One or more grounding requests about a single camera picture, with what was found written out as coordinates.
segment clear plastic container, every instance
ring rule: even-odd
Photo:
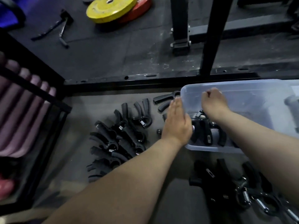
[[[291,113],[284,104],[284,99],[294,95],[287,82],[279,79],[247,80],[233,82],[215,82],[186,85],[181,89],[181,97],[185,112],[192,115],[202,109],[202,92],[217,87],[226,96],[229,108],[254,122],[278,132],[295,136]],[[200,140],[189,141],[186,148],[190,150],[242,153],[235,148],[231,139],[227,138],[224,147],[217,145],[218,130],[212,129],[213,145],[206,146]]]

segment red object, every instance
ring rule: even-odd
[[[152,0],[137,0],[137,4],[127,14],[119,18],[118,22],[126,23],[132,21],[143,15],[151,6]]]
[[[15,184],[13,180],[0,180],[0,200],[4,200],[5,198],[9,197],[9,195],[13,191],[14,186]]]

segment weight plate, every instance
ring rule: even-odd
[[[125,15],[136,3],[137,0],[94,0],[86,15],[95,23],[106,23]]]
[[[126,23],[132,21],[141,15],[143,15],[146,11],[150,9],[152,6],[152,0],[137,0],[136,5],[123,17],[119,19],[119,23]]]

